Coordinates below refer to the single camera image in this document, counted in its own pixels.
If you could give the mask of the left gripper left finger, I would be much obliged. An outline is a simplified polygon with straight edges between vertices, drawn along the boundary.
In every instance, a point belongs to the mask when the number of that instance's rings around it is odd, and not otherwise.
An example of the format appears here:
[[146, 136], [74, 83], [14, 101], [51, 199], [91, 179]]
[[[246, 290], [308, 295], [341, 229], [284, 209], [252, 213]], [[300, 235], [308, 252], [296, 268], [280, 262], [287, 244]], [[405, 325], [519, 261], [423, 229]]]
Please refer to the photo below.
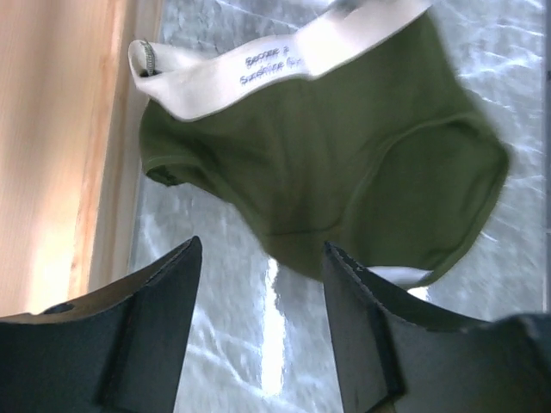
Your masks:
[[173, 411], [201, 255], [192, 237], [92, 293], [3, 317], [2, 411]]

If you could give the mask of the olive green underwear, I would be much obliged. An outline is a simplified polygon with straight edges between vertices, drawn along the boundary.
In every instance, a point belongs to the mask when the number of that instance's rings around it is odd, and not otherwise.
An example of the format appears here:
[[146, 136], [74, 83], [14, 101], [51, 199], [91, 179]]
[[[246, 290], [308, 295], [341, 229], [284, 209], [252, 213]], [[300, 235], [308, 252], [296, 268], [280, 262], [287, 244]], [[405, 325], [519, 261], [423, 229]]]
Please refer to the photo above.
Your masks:
[[145, 174], [233, 204], [313, 279], [332, 242], [398, 286], [435, 282], [479, 236], [509, 154], [430, 7], [361, 1], [215, 58], [133, 41]]

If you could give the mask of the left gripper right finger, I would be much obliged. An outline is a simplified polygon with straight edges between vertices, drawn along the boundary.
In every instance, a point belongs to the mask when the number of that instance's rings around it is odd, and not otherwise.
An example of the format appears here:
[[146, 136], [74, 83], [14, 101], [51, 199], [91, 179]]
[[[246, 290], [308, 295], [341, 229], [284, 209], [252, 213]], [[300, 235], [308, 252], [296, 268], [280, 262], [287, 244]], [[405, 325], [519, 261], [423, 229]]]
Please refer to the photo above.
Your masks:
[[322, 274], [345, 411], [549, 411], [547, 313], [466, 317], [412, 296], [331, 243]]

